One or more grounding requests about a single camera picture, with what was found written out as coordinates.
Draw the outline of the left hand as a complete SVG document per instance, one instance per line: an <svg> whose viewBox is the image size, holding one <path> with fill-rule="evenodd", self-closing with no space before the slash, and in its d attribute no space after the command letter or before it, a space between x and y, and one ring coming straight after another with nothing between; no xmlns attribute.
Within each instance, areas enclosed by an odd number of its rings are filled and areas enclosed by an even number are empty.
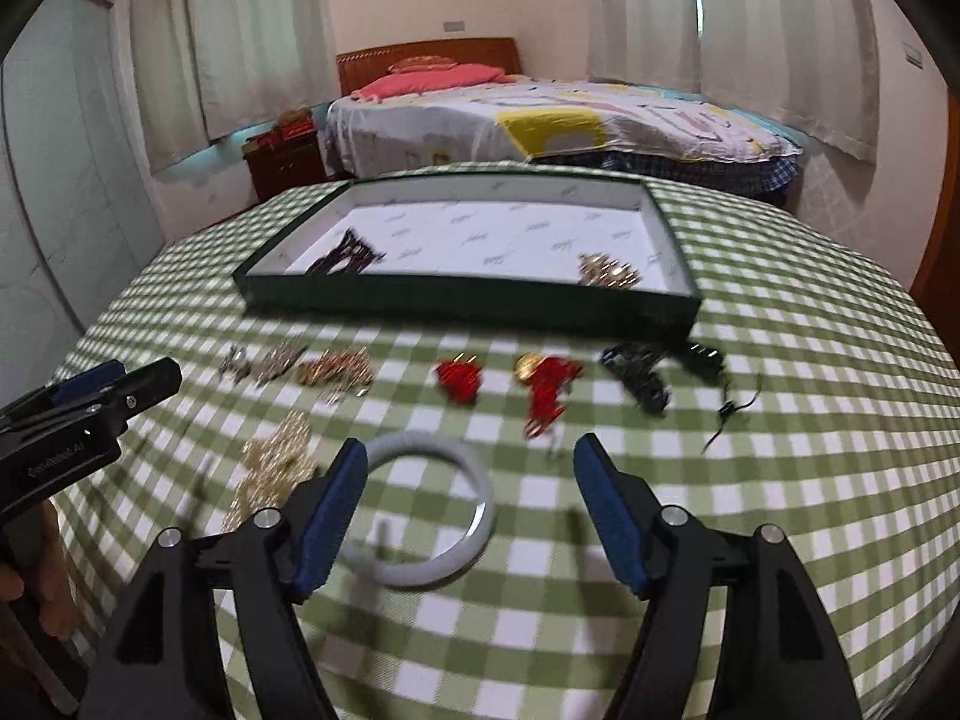
<svg viewBox="0 0 960 720"><path fill-rule="evenodd" d="M18 600L26 587L32 587L39 595L39 624L43 631L65 640L75 634L80 621L80 612L76 608L71 594L65 561L64 543L60 538L57 509L50 500L39 505L41 512L41 544L43 549L37 562L32 579L25 582L18 572L7 564L2 566L2 600Z"/></svg>

